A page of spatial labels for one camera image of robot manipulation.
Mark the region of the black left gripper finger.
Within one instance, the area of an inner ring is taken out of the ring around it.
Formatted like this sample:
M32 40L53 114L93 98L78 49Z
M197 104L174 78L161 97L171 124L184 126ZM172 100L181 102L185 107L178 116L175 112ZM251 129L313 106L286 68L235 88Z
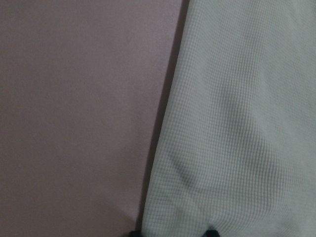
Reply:
M207 230L203 237L219 237L219 232L217 230Z

